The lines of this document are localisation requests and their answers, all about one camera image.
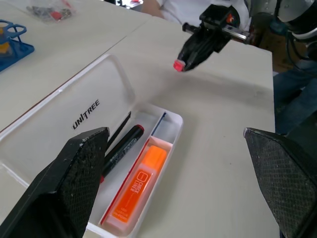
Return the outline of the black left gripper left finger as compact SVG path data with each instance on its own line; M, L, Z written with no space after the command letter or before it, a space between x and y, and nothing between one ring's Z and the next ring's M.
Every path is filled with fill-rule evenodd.
M0 225L0 238L83 238L109 138L100 127L69 139Z

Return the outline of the thin black pencil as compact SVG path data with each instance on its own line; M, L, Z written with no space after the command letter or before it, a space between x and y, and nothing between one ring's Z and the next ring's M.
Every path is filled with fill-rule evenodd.
M117 128L117 130L114 132L114 134L108 140L106 150L112 145L112 143L118 137L118 135L121 133L121 131L126 126L126 124L127 124L127 122L129 121L130 118L131 118L131 112L128 113L127 117L124 119L124 121L121 123L121 125Z

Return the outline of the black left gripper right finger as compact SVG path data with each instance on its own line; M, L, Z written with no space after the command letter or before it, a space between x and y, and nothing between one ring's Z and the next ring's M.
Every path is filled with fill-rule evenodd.
M291 139L247 127L261 193L284 238L317 238L317 159Z

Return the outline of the white Unitree pencil case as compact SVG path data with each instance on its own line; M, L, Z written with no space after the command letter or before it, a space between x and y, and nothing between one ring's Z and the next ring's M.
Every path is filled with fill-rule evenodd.
M68 139L103 126L113 135L129 112L131 118L116 140L137 124L144 128L144 134L105 177L84 238L135 238L152 202L152 193L129 232L115 233L102 222L150 146L164 149L165 162L169 163L183 119L167 109L137 102L122 64L108 54L94 60L0 132L0 224ZM151 136L164 112L164 120Z

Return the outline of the blue plastic rack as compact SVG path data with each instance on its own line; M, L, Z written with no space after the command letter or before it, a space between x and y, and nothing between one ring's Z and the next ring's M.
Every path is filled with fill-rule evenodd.
M0 27L4 30L5 40L0 44L8 42L11 48L11 54L0 55L0 72L17 63L34 52L33 45L27 44L21 40L21 35L27 32L27 28L20 24L0 19Z

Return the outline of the person in blue jeans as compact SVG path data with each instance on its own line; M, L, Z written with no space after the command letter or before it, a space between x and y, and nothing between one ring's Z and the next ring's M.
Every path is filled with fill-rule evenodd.
M287 135L317 111L317 62L301 60L273 77L275 132Z

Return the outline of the thin blue pen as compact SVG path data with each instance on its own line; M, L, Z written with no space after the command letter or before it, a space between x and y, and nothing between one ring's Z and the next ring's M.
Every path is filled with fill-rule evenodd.
M159 125L161 124L161 122L164 120L165 116L166 116L166 112L164 112L164 113L162 114L162 116L160 117L160 119L158 120L158 122L157 122L157 124L155 125L153 131L151 132L151 136L154 136L154 135L155 135L155 132L157 131L157 129L158 129Z

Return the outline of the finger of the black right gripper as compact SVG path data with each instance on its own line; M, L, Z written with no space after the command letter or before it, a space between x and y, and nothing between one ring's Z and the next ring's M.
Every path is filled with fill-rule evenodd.
M216 42L205 42L191 49L186 59L185 71L191 71L207 60L214 52L215 45Z
M190 71L206 60L206 37L193 34L179 53L180 71Z

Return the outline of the orange highlighter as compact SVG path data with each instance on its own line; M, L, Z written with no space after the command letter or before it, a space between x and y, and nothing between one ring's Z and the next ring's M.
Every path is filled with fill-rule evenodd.
M146 200L151 193L167 152L155 145L149 147L127 184L115 199L102 226L111 226L119 232L129 232L136 224Z

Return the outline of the clear plastic bag of parts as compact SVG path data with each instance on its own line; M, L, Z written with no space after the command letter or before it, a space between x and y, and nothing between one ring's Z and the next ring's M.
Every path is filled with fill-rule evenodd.
M28 0L26 10L43 22L60 22L72 17L76 9L70 0Z

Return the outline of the black marker with red end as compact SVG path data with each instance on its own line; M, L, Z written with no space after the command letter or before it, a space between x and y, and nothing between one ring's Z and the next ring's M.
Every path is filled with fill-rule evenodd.
M127 134L112 148L112 150L105 156L105 163L102 170L102 183L105 177L113 170L116 164L129 152L129 150L136 144L136 142L144 134L144 128L137 124L133 126Z

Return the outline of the yellow object in rack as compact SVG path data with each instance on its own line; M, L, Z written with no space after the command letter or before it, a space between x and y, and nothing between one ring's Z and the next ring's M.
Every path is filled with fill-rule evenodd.
M5 40L4 30L0 27L0 41ZM8 42L0 44L0 55L9 55L11 54L11 48Z

